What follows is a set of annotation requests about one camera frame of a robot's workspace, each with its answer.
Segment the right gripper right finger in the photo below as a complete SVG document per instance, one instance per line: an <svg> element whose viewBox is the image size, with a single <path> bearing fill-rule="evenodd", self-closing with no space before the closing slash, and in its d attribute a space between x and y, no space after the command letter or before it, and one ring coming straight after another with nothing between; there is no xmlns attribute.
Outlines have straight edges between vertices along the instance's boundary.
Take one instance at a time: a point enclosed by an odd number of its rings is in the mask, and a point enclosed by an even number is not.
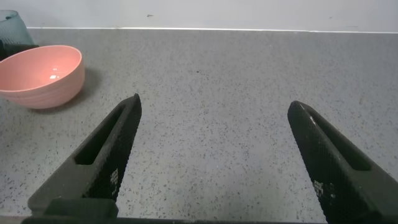
<svg viewBox="0 0 398 224"><path fill-rule="evenodd" d="M287 117L328 223L397 223L397 181L309 105Z"/></svg>

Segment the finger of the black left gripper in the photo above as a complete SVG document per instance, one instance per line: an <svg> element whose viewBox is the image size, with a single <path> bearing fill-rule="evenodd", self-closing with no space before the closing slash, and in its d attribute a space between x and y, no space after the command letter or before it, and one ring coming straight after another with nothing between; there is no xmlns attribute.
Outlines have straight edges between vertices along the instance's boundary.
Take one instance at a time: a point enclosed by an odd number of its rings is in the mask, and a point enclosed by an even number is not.
<svg viewBox="0 0 398 224"><path fill-rule="evenodd" d="M3 44L1 43L1 57L0 61L17 54L19 52L23 52L25 50L33 49L39 47L38 45L26 45L26 44Z"/></svg>

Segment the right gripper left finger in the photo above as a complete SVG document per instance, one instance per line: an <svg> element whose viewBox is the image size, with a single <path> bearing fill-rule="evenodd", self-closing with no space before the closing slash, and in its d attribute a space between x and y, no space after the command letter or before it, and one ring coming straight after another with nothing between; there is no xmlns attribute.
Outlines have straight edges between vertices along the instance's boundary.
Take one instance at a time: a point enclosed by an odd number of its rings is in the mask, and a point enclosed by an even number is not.
<svg viewBox="0 0 398 224"><path fill-rule="evenodd" d="M116 201L141 115L138 94L122 100L28 199L32 214L59 198Z"/></svg>

